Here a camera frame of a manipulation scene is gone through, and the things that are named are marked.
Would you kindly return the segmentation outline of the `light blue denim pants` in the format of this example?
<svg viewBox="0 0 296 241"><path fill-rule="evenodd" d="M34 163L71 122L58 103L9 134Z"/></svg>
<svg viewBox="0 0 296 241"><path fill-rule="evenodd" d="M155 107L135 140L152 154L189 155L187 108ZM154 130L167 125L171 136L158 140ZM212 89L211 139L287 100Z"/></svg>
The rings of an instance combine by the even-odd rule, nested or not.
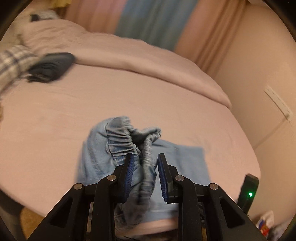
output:
<svg viewBox="0 0 296 241"><path fill-rule="evenodd" d="M157 157L165 154L179 174L194 183L210 181L204 151L200 147L181 146L161 140L160 128L134 128L127 116L103 120L94 126L84 141L77 171L77 181L90 185L112 174L126 155L134 156L131 191L124 204L115 209L115 226L128 230L140 223L177 216L178 206L166 204L157 175Z"/></svg>

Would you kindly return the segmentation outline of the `black device green light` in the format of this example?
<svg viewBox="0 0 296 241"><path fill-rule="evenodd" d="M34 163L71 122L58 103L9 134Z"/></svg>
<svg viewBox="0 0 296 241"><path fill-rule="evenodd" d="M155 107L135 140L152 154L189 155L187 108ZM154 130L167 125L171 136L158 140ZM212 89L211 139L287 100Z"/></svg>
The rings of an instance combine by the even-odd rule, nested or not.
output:
<svg viewBox="0 0 296 241"><path fill-rule="evenodd" d="M237 205L244 211L245 214L248 214L248 211L250 210L258 186L259 179L256 176L252 174L247 174L245 176L237 201Z"/></svg>

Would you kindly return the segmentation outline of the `brown fluffy rug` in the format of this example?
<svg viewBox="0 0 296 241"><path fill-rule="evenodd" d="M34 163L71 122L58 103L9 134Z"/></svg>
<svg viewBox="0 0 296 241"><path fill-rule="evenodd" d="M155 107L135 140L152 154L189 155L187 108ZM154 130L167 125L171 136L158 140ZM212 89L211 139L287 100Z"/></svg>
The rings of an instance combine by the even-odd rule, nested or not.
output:
<svg viewBox="0 0 296 241"><path fill-rule="evenodd" d="M43 216L31 211L30 209L24 207L20 213L20 222L23 234L27 240L37 226L44 219Z"/></svg>

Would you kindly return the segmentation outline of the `pink bed sheet mattress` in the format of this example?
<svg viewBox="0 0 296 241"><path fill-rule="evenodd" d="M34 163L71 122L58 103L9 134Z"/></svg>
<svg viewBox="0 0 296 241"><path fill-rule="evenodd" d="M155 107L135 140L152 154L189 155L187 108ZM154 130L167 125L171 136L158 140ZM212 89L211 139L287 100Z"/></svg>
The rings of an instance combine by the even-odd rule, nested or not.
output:
<svg viewBox="0 0 296 241"><path fill-rule="evenodd" d="M115 116L140 129L157 126L177 145L202 147L211 181L232 199L246 174L261 175L226 106L157 78L75 65L52 83L18 81L1 103L1 189L42 216L73 186L91 128Z"/></svg>

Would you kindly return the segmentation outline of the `pink folded duvet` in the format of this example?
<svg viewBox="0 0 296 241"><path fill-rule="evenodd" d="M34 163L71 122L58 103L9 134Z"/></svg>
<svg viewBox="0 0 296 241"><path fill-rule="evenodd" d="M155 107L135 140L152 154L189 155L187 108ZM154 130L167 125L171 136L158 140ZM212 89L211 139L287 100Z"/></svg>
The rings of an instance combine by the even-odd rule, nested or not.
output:
<svg viewBox="0 0 296 241"><path fill-rule="evenodd" d="M77 64L151 76L232 107L222 88L195 63L142 40L92 33L68 20L30 22L21 30L21 40L38 55L69 52Z"/></svg>

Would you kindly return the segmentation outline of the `dark folded garment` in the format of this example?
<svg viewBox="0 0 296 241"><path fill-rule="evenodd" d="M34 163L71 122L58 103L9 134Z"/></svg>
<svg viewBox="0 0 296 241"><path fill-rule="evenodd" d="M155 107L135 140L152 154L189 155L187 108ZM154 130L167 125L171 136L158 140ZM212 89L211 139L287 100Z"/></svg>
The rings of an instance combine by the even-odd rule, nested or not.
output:
<svg viewBox="0 0 296 241"><path fill-rule="evenodd" d="M27 80L41 83L58 80L75 60L75 56L68 52L46 54L29 68Z"/></svg>

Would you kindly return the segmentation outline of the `pink and blue curtain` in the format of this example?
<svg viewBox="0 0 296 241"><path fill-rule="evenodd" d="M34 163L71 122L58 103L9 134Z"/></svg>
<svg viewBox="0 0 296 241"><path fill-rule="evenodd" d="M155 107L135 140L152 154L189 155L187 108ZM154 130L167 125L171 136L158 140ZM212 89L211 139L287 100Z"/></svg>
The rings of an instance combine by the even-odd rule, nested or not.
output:
<svg viewBox="0 0 296 241"><path fill-rule="evenodd" d="M65 19L170 50L215 76L246 7L241 0L73 1Z"/></svg>

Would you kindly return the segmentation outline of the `plaid checkered cloth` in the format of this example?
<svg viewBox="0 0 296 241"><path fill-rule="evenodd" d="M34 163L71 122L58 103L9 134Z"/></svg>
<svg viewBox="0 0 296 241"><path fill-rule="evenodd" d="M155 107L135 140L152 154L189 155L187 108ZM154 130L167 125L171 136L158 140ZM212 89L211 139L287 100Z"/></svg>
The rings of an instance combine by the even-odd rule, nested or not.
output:
<svg viewBox="0 0 296 241"><path fill-rule="evenodd" d="M39 57L23 45L15 45L1 52L1 92L19 79Z"/></svg>

